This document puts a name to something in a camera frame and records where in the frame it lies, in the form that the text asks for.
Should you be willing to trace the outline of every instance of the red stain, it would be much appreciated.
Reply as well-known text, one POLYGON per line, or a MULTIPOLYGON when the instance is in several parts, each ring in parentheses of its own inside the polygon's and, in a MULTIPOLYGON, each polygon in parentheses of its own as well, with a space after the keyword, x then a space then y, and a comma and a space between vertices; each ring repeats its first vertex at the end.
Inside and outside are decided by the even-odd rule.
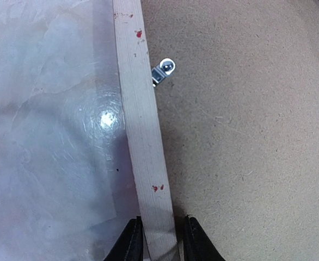
POLYGON ((142 30, 137 31, 137 38, 141 38, 141 37, 142 37, 142 34, 143 34, 143 31, 142 31, 142 30))

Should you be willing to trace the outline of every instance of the white translucent surface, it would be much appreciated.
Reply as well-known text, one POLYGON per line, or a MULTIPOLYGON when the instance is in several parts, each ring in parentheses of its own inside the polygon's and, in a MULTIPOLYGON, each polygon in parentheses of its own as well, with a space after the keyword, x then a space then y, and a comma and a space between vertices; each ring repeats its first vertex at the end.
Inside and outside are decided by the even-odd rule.
POLYGON ((112 0, 0 0, 0 260, 101 260, 137 213, 112 0))

